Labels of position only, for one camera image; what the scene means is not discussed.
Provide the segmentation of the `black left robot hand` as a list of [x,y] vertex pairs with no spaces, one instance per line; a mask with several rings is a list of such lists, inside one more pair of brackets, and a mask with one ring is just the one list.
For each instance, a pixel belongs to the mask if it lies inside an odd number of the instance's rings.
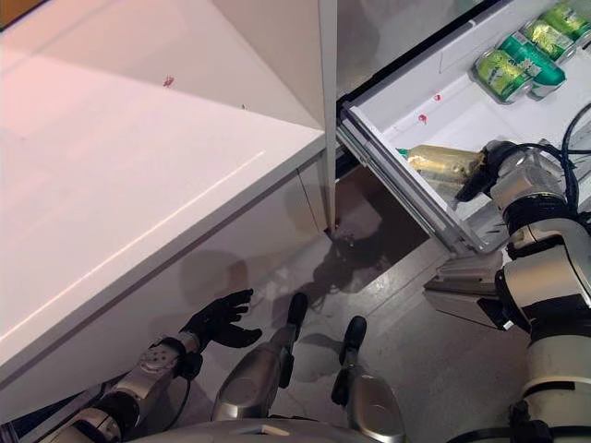
[[200,353],[211,341],[233,349],[254,344],[262,336],[262,330],[236,325],[248,311],[253,293],[252,289],[246,289],[214,300],[194,314],[180,331],[192,334],[198,340]]

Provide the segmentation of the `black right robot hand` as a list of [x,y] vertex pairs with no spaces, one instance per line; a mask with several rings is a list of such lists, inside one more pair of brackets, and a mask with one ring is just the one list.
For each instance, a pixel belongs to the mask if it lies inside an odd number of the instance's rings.
[[456,193],[459,202],[468,202],[479,193],[489,195],[489,190],[495,185],[499,170],[504,160],[511,154],[515,143],[511,141],[490,141],[480,152],[481,159],[476,169],[468,175],[462,188]]

